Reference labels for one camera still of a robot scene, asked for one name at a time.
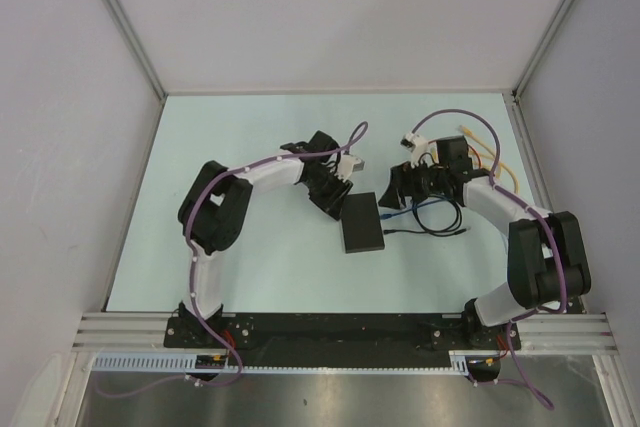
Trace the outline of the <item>black network switch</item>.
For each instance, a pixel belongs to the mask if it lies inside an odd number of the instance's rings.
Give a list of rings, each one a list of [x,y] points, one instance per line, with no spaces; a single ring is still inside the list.
[[[341,228],[346,254],[385,249],[374,192],[349,194],[346,197],[342,209]]]

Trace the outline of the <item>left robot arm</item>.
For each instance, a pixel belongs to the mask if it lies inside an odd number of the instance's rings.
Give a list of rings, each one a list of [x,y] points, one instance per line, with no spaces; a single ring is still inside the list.
[[[186,334],[197,345],[214,344],[223,306],[219,254],[238,239],[251,199],[274,189],[301,184],[312,204],[334,220],[341,218],[364,161],[322,131],[308,142],[289,143],[274,156],[230,169],[216,161],[203,165],[178,211],[191,249],[188,290],[183,304],[192,315]]]

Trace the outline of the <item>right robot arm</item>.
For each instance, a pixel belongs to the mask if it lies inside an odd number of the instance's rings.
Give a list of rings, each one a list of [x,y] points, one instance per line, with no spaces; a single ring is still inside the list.
[[[411,154],[390,170],[379,206],[418,210],[435,197],[457,210],[467,208],[493,225],[507,241],[506,280],[465,304],[461,335],[473,348],[484,348],[498,329],[528,313],[566,310],[573,297],[591,290],[592,279],[577,217],[532,206],[504,188],[493,168],[474,161],[465,137],[429,142],[416,133],[401,141]]]

